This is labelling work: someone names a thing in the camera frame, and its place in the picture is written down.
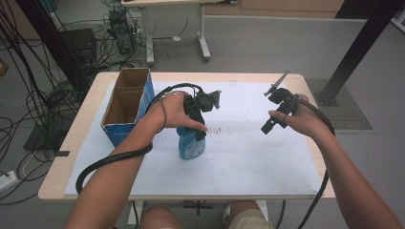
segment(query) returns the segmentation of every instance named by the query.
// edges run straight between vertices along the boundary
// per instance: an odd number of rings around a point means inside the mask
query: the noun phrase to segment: hand
[[[198,121],[189,118],[183,108],[184,97],[188,93],[176,92],[167,94],[152,106],[146,117],[153,118],[160,123],[160,128],[189,127],[195,130],[206,131],[207,128]]]
[[[305,95],[301,94],[301,97],[308,101],[308,98]],[[312,138],[325,133],[330,133],[327,125],[325,125],[318,115],[301,104],[294,116],[286,115],[277,111],[269,111],[268,113],[279,120],[284,120],[284,122],[296,132]]]

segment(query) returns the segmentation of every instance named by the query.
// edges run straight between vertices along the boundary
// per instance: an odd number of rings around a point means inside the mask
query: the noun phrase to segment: forearm
[[[353,165],[332,134],[314,138],[322,152],[342,215],[350,228],[402,228],[390,208]]]
[[[148,146],[161,124],[142,119],[111,155]],[[113,228],[128,200],[143,156],[114,162],[92,175],[77,199],[67,228]]]

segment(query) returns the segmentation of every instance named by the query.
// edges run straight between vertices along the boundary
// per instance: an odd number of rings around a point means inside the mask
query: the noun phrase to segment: table
[[[198,32],[200,45],[202,48],[202,55],[206,60],[211,58],[211,54],[209,53],[208,46],[206,45],[205,41],[205,34],[204,34],[204,15],[205,3],[217,3],[223,0],[133,0],[133,1],[122,1],[121,4],[123,7],[126,8],[139,8],[142,22],[144,27],[144,32],[146,36],[146,62],[152,66],[155,62],[154,50],[153,50],[153,39],[152,35],[148,29],[147,23],[147,15],[145,7],[147,6],[161,6],[161,5],[176,5],[176,4],[200,4],[200,31]]]
[[[281,75],[271,73],[151,73],[154,81],[180,81],[180,82],[275,82]],[[75,159],[82,145],[84,138],[89,132],[91,123],[96,111],[107,91],[107,88],[117,79],[118,73],[100,73],[97,75],[92,88],[88,92],[75,122],[68,132],[60,151],[69,151],[68,156],[57,156],[53,162],[50,172],[45,178],[38,196],[43,199],[75,199],[64,194],[66,185],[73,170]],[[284,83],[294,93],[306,94],[309,102],[314,104],[314,99],[304,77],[299,74],[289,74]],[[314,142],[306,139],[311,156],[315,163],[318,175],[323,177],[325,164]],[[329,184],[323,198],[335,198],[334,192]]]

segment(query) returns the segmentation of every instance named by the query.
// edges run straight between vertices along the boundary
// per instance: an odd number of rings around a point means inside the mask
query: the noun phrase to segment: cardboard box
[[[137,122],[155,97],[149,69],[124,69],[113,88],[101,127],[115,147]]]

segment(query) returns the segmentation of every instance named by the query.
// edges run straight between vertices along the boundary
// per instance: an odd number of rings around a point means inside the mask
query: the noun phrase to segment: gray floor
[[[206,40],[212,54],[207,62],[201,57],[198,40],[193,37],[198,22],[190,21],[181,42],[156,40],[155,72],[282,73],[291,69],[305,78],[329,78],[336,69],[364,21],[308,20],[254,17],[207,17]],[[41,49],[36,48],[43,56]],[[1,57],[11,63],[6,52]],[[405,107],[405,36],[389,25],[357,67],[346,87],[368,118],[372,130],[338,131],[337,137],[360,171],[405,224],[405,159],[402,120]],[[38,68],[34,61],[33,68]],[[46,88],[41,73],[40,86]],[[18,120],[25,112],[27,90],[15,67],[0,77],[0,116]],[[28,153],[22,145],[33,127],[24,122],[17,130],[1,170],[16,170]],[[29,164],[27,171],[33,168]],[[0,203],[13,202],[38,191],[41,180],[23,184]],[[295,228],[306,213],[310,200],[289,200],[281,228]],[[172,203],[186,228],[221,228],[226,202],[212,202],[214,210],[184,210]],[[0,206],[2,228],[61,228],[73,204],[32,198],[19,204]],[[267,202],[269,217],[275,223],[281,200]],[[125,212],[117,224],[123,228]],[[322,199],[312,213],[307,228],[346,228],[335,200]]]

